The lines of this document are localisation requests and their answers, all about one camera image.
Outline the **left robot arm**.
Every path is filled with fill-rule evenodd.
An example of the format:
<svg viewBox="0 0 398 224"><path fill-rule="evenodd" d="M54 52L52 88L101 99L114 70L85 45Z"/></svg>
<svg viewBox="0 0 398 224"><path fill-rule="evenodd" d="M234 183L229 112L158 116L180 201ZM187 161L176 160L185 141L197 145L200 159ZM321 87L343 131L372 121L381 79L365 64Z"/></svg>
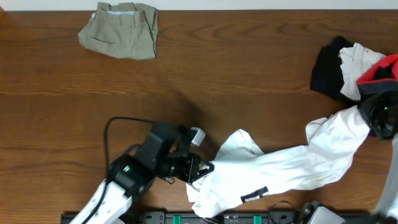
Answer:
<svg viewBox="0 0 398 224"><path fill-rule="evenodd" d="M172 153L148 160L125 154L111 164L95 194L70 223L117 223L120 216L152 187L155 178L177 178L191 184L214 169L212 163L189 152L184 155Z"/></svg>

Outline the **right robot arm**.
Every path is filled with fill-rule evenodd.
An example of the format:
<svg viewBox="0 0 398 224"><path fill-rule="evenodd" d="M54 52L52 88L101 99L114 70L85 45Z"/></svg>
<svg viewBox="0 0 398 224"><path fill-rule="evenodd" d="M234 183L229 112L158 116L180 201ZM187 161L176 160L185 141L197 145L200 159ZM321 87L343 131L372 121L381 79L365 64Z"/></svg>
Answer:
<svg viewBox="0 0 398 224"><path fill-rule="evenodd" d="M371 212L338 213L318 201L306 203L295 223L397 223L397 91L385 91L358 105L358 112L371 132L391 143L391 163L381 196Z"/></svg>

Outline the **white t-shirt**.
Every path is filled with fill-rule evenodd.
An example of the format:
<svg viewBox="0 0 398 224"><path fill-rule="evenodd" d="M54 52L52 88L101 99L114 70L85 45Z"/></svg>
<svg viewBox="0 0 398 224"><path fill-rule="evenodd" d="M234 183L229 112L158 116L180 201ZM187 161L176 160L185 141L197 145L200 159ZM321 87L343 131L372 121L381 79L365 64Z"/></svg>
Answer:
<svg viewBox="0 0 398 224"><path fill-rule="evenodd" d="M196 215L211 218L268 195L337 182L369 131L356 106L308 123L306 145L267 154L239 129L220 147L213 172L187 185L188 200Z"/></svg>

